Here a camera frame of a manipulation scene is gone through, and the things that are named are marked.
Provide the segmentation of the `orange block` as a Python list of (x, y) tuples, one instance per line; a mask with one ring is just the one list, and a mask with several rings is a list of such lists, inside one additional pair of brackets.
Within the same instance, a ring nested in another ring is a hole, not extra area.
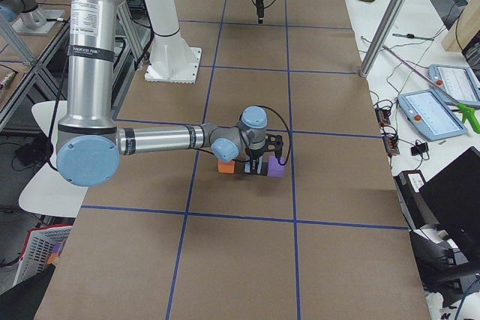
[(234, 160), (229, 161), (228, 163), (218, 161), (217, 170), (222, 174), (234, 174), (235, 173), (236, 162)]

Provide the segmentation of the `teach pendant tablet far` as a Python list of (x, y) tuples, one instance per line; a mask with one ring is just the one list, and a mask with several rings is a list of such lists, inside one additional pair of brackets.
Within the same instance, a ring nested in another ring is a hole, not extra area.
[[(469, 67), (432, 64), (428, 69), (430, 80), (434, 81), (442, 90), (467, 106), (479, 106), (479, 81)], [(435, 92), (448, 105), (454, 105), (438, 89)]]

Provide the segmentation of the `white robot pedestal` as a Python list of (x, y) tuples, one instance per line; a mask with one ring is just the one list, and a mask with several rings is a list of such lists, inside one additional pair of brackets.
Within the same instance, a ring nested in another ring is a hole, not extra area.
[(145, 0), (154, 40), (145, 79), (150, 82), (194, 83), (202, 50), (182, 37), (175, 0)]

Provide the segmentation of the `white chair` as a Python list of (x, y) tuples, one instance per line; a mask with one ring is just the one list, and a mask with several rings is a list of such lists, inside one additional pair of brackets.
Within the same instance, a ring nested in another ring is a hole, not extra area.
[[(48, 136), (55, 101), (36, 103), (31, 112), (39, 128)], [(60, 100), (55, 118), (66, 115), (67, 101)], [(26, 212), (52, 217), (77, 217), (85, 198), (87, 187), (78, 187), (68, 183), (49, 164), (43, 165), (27, 183), (19, 196), (19, 206)]]

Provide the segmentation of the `aluminium frame post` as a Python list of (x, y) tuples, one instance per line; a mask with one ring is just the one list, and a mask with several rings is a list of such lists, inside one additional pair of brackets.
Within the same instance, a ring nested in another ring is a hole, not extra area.
[(406, 0), (390, 0), (388, 3), (388, 7), (359, 68), (358, 73), (360, 77), (366, 78), (368, 76), (405, 1)]

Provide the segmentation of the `green handled reacher grabber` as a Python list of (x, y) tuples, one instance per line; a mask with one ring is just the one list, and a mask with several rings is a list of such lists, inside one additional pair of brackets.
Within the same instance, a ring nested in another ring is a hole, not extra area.
[(459, 110), (460, 113), (462, 114), (462, 122), (464, 123), (465, 121), (468, 121), (471, 128), (475, 133), (479, 133), (480, 128), (479, 128), (479, 121), (476, 118), (475, 115), (475, 110), (471, 106), (467, 106), (466, 104), (460, 102), (456, 98), (452, 97), (448, 92), (445, 90), (442, 90), (439, 85), (437, 85), (434, 81), (430, 80), (427, 76), (425, 76), (423, 73), (420, 73), (418, 70), (416, 70), (412, 65), (410, 65), (408, 62), (403, 60), (399, 55), (397, 55), (393, 50), (388, 48), (387, 46), (383, 45), (383, 49), (387, 52), (389, 52), (391, 55), (393, 55), (398, 61), (401, 62), (401, 64), (407, 66), (412, 72), (414, 72), (416, 75), (420, 76), (424, 81), (428, 82), (431, 84), (435, 89), (438, 89), (442, 94), (444, 94)]

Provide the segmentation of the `smartwatch with green band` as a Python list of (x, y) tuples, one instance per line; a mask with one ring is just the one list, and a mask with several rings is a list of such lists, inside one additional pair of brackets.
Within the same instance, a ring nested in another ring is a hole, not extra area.
[(393, 33), (392, 36), (413, 39), (413, 40), (426, 40), (426, 41), (433, 41), (435, 39), (435, 36), (422, 37), (422, 36), (414, 35), (412, 33), (406, 33), (406, 34)]

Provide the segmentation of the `white perforated basket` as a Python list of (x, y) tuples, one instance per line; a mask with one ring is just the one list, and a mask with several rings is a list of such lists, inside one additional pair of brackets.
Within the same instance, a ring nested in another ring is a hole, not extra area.
[(45, 226), (28, 231), (13, 286), (41, 273), (48, 264), (52, 253), (59, 254), (63, 244), (71, 233), (71, 224)]

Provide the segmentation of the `black monitor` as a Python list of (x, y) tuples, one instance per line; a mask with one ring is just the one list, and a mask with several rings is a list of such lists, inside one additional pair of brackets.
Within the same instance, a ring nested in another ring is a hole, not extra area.
[(473, 146), (420, 188), (440, 228), (470, 260), (479, 259), (479, 150)]

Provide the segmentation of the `teach pendant tablet near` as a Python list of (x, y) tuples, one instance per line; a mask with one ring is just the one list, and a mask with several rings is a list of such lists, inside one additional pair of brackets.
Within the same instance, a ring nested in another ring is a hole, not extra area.
[(400, 94), (397, 101), (408, 121), (428, 141), (462, 136), (468, 132), (433, 90)]

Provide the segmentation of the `purple block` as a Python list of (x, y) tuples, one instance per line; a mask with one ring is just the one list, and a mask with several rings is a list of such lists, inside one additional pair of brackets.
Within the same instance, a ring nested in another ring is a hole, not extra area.
[(268, 157), (267, 176), (270, 178), (282, 178), (284, 176), (285, 167), (279, 164), (275, 156)]

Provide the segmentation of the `teach pendant tablet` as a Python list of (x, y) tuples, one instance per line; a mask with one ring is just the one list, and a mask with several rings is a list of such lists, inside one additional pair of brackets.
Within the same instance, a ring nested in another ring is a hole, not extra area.
[[(442, 90), (467, 106), (479, 106), (479, 81), (469, 67), (432, 64), (428, 69), (430, 80), (434, 81)], [(448, 105), (454, 105), (438, 89), (435, 92)]]
[(397, 101), (408, 121), (428, 141), (462, 136), (468, 132), (433, 90), (400, 94)]

